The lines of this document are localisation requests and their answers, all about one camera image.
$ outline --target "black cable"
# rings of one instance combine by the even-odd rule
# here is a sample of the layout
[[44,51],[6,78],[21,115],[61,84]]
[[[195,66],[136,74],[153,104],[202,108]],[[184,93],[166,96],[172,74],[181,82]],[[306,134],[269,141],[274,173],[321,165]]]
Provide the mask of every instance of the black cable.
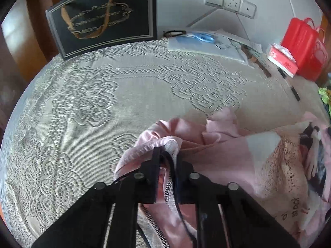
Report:
[[114,182],[112,182],[110,185],[112,185],[112,184],[114,184],[114,183],[117,183],[119,180],[124,179],[125,177],[127,177],[127,176],[130,175],[131,173],[136,173],[136,172],[138,172],[138,171],[139,171],[139,169],[136,169],[136,170],[133,170],[133,171],[131,171],[131,172],[129,172],[129,173],[123,174],[122,176],[118,177]]
[[176,204],[176,209],[177,209],[177,212],[179,214],[179,218],[181,219],[181,221],[183,222],[184,224],[184,227],[185,227],[185,230],[186,230],[186,233],[188,234],[189,238],[191,239],[191,242],[192,242],[192,245],[193,245],[193,248],[196,248],[197,247],[197,239],[195,238],[195,236],[189,231],[187,225],[185,224],[185,221],[184,221],[184,218],[183,218],[183,214],[182,212],[180,211],[180,208],[179,208],[179,205],[178,205],[178,201],[176,199],[176,192],[175,192],[175,189],[176,189],[176,172],[175,172],[175,166],[173,164],[173,159],[172,157],[170,156],[170,154],[166,151],[162,152],[161,153],[161,156],[163,156],[169,163],[169,166],[170,166],[170,177],[172,179],[172,182],[173,182],[173,196],[175,198],[175,204]]
[[151,245],[149,244],[149,241],[145,235],[145,233],[143,232],[143,230],[141,229],[141,227],[139,226],[138,222],[137,222],[137,231],[139,232],[140,236],[142,237],[142,239],[144,240],[145,244],[147,245],[148,248],[151,248]]

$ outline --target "bed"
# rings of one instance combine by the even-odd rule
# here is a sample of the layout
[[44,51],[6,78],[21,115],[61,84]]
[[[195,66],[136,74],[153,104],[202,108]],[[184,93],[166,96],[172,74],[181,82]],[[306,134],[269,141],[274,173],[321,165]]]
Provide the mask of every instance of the bed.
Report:
[[1,206],[23,248],[95,182],[110,184],[123,152],[159,119],[203,123],[229,106],[255,132],[292,124],[305,111],[328,123],[315,83],[293,79],[298,102],[275,67],[266,78],[258,66],[168,51],[167,43],[56,56],[29,84],[0,150]]

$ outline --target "pink blanket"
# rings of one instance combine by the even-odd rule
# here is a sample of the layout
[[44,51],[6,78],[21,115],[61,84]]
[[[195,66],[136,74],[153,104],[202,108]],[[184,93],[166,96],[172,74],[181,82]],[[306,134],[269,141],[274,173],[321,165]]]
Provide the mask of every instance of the pink blanket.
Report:
[[[309,124],[322,131],[324,159],[327,168],[322,198],[308,188],[306,164],[300,152],[299,133]],[[137,169],[150,159],[155,146],[164,146],[176,165],[179,150],[183,160],[211,181],[226,185],[238,183],[252,195],[301,244],[308,247],[325,225],[325,214],[330,208],[331,139],[326,126],[310,113],[304,121],[274,131],[250,135],[241,130],[236,116],[224,108],[207,119],[206,125],[180,118],[158,121],[144,131],[135,146],[120,159],[115,178]],[[162,165],[159,175],[157,202],[141,206],[160,228],[157,237],[164,237],[171,247],[192,247],[174,206],[169,168]],[[188,229],[196,235],[194,205],[181,205],[180,210]]]

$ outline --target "green cloth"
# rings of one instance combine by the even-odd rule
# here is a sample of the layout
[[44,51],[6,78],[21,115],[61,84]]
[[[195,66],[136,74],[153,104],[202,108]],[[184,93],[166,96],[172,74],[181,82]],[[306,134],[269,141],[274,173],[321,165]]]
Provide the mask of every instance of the green cloth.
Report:
[[327,104],[329,107],[329,116],[331,117],[331,103],[330,103],[330,99],[331,99],[331,91],[328,90],[327,88],[319,88],[318,89],[318,93],[321,95],[321,99],[322,101]]

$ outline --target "black gift box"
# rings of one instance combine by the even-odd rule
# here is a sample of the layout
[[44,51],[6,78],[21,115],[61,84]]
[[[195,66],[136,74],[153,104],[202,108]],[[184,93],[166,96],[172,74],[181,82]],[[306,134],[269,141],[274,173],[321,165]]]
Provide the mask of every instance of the black gift box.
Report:
[[62,0],[46,16],[64,59],[157,39],[156,0]]

